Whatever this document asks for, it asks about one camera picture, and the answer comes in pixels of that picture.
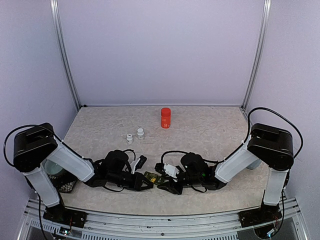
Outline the green pill organizer box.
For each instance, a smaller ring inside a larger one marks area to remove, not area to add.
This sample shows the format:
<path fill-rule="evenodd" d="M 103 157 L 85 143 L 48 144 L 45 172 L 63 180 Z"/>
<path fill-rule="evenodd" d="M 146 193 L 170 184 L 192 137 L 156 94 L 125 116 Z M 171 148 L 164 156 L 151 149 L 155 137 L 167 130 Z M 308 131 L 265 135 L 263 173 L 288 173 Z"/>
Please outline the green pill organizer box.
<path fill-rule="evenodd" d="M 149 180 L 149 181 L 152 182 L 154 185 L 159 186 L 165 182 L 165 179 L 162 176 L 156 173 L 153 173 L 153 180 Z"/>

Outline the small white pill bottle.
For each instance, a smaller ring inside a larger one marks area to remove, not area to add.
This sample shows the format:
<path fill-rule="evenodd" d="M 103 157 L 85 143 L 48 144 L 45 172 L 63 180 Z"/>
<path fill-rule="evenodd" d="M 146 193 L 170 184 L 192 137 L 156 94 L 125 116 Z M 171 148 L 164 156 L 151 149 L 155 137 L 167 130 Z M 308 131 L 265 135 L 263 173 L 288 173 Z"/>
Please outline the small white pill bottle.
<path fill-rule="evenodd" d="M 143 140 L 145 137 L 145 132 L 143 128 L 138 128 L 137 129 L 137 136 L 140 140 Z"/>

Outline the red cylindrical can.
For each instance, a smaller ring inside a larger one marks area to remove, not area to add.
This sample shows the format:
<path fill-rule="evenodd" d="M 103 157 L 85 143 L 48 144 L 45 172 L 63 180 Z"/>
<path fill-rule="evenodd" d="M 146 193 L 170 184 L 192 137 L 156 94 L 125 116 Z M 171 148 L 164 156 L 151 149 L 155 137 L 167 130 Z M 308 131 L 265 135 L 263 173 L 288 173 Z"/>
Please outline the red cylindrical can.
<path fill-rule="evenodd" d="M 171 126 L 171 109 L 168 107 L 164 107 L 160 112 L 161 117 L 161 127 L 164 129 L 168 129 Z"/>

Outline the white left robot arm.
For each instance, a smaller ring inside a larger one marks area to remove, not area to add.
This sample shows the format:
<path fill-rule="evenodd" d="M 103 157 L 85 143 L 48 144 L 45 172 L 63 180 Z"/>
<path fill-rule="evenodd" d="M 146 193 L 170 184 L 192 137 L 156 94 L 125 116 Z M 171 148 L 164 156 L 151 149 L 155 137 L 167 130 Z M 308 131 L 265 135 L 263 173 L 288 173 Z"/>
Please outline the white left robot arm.
<path fill-rule="evenodd" d="M 62 205 L 62 199 L 45 171 L 44 162 L 50 161 L 71 173 L 91 188 L 105 188 L 107 183 L 131 191 L 153 188 L 142 173 L 136 171 L 144 156 L 129 162 L 125 150 L 110 151 L 105 158 L 93 161 L 71 149 L 46 122 L 40 125 L 25 125 L 15 130 L 13 166 L 21 172 L 33 189 L 50 208 L 50 214 L 63 223 L 70 218 L 70 211 Z"/>

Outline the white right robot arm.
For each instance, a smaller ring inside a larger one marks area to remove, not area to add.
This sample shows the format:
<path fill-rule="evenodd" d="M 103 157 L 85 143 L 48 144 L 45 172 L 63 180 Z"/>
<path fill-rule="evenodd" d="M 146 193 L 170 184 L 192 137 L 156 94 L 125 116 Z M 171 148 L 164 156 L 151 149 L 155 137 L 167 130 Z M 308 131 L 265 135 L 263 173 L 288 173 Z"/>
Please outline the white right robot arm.
<path fill-rule="evenodd" d="M 240 147 L 213 166 L 193 152 L 185 153 L 177 166 L 161 161 L 155 170 L 168 180 L 158 185 L 158 189 L 174 195 L 181 195 L 184 187 L 195 188 L 198 185 L 205 191 L 217 191 L 244 169 L 254 169 L 258 161 L 270 169 L 263 205 L 255 212 L 260 222 L 266 222 L 276 212 L 275 206 L 280 202 L 287 174 L 294 163 L 293 136 L 285 129 L 254 124 Z"/>

